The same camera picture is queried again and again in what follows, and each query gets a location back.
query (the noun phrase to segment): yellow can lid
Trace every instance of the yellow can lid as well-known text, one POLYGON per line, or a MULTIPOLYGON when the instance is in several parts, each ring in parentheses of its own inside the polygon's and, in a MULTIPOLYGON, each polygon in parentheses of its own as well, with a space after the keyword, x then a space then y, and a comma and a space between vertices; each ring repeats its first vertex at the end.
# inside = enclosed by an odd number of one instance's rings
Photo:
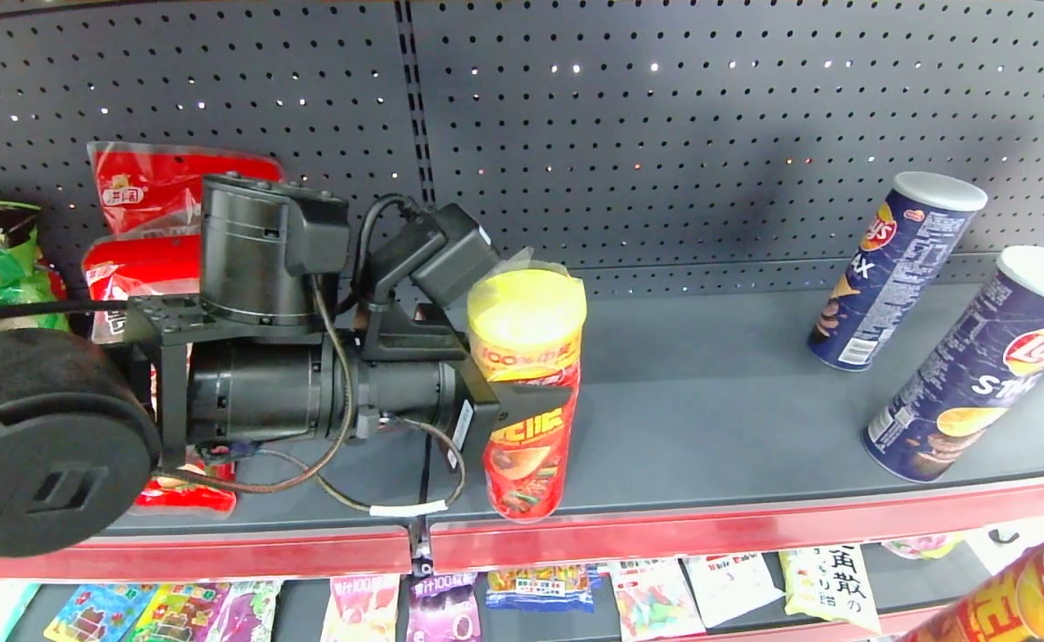
POLYGON ((586 322, 582 280, 549 269, 517 269, 470 290, 470 332, 494 346, 543 346, 567 340, 586 322))

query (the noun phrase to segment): lay's stix can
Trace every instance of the lay's stix can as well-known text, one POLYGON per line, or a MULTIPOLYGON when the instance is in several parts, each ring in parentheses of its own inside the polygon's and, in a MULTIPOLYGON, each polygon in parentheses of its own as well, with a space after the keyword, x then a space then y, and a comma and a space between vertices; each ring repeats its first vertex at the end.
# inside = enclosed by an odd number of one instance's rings
POLYGON ((562 503, 570 428, 582 387, 586 291, 551 269, 517 269, 479 282, 467 300, 470 353, 491 382, 573 388, 565 406, 506 426, 482 452, 490 503, 509 520, 532 522, 562 503))
POLYGON ((935 480, 1044 375, 1044 247, 1015 245, 998 272, 867 431, 876 461, 935 480))
POLYGON ((1044 641, 1044 544, 898 642, 1044 641))
POLYGON ((948 175, 897 174, 811 329, 811 352, 833 368, 868 370, 987 200, 948 175))

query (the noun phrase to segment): purple snack bag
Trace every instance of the purple snack bag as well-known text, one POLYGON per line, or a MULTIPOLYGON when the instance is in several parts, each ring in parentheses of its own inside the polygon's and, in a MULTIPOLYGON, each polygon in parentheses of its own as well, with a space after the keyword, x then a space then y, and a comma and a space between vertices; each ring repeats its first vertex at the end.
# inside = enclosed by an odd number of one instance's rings
POLYGON ((473 582, 478 573, 436 574, 411 587, 406 642, 481 642, 473 582))
POLYGON ((280 580, 236 581, 209 625, 205 642, 270 642, 280 580))

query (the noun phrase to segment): store shelf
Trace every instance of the store shelf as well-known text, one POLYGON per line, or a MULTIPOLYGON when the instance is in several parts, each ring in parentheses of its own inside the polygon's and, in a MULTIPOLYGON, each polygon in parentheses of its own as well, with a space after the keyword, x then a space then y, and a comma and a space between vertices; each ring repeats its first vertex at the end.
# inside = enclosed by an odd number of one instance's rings
MULTIPOLYGON (((803 344, 824 291, 590 302, 561 508, 506 522, 472 475, 430 518, 436 569, 770 551, 1044 515, 1044 381, 938 483, 896 478, 859 443, 975 288, 929 289, 861 374, 803 344)), ((468 442, 473 470, 484 444, 468 442)), ((438 498, 453 475, 432 458, 438 498)))
MULTIPOLYGON (((313 461, 327 443, 281 450, 313 461)), ((414 504, 423 478, 424 436, 410 431, 348 444, 325 475, 348 495, 414 504)), ((258 456, 240 480, 269 482, 296 474, 258 456)), ((347 508, 314 483, 272 495, 244 495, 226 520, 125 516, 101 537, 37 557, 0 558, 0 578, 46 581, 196 581, 241 577, 330 577, 411 570, 406 524, 347 508)))
MULTIPOLYGON (((956 600, 990 573, 967 546, 938 561, 898 557, 877 545, 863 546, 871 588, 887 634, 904 633, 925 621, 946 602, 956 600)), ((767 569, 776 586, 783 588, 777 553, 766 553, 767 569)), ((484 604, 485 578, 479 580, 478 602, 484 604)), ((608 577, 594 590, 594 613, 522 614, 518 611, 480 610, 482 639, 494 642, 610 642, 620 638, 616 600, 608 577)), ((858 626, 827 622, 806 616, 789 616, 783 600, 777 600, 709 631, 707 639, 763 639, 786 642, 843 642, 864 639, 858 626)))
MULTIPOLYGON (((885 632, 901 633, 924 621, 946 602, 969 592, 989 573, 967 546, 943 560, 910 561, 897 557, 877 545, 863 546, 863 556, 875 591, 885 632)), ((766 554, 777 586, 783 586, 779 556, 766 554)), ((404 639, 407 621, 406 590, 400 595, 396 639, 404 639)), ((274 639, 318 639, 327 609, 327 580, 286 581, 277 605, 274 639)), ((492 611, 485 602, 485 578, 478 585, 481 638, 493 642, 612 642, 620 638, 618 611, 612 586, 604 580, 595 590, 592 614, 523 614, 492 611)), ((11 642, 41 639, 41 632, 73 594, 73 586, 44 586, 29 603, 11 634, 11 642)), ((864 639, 856 626, 804 616, 787 616, 783 601, 770 602, 709 632, 707 639, 761 639, 775 642, 844 642, 864 639)))

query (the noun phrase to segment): red shelf edge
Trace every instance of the red shelf edge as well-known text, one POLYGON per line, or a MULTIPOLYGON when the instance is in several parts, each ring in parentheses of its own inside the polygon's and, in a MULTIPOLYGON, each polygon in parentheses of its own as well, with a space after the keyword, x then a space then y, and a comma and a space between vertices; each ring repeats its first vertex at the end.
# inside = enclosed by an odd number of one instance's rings
POLYGON ((716 555, 883 541, 1044 516, 1044 478, 863 500, 810 500, 695 510, 644 510, 433 523, 436 572, 628 557, 716 555))
POLYGON ((327 534, 272 532, 192 541, 188 537, 101 537, 33 557, 0 557, 0 579, 53 584, 321 578, 411 572, 404 529, 327 534))

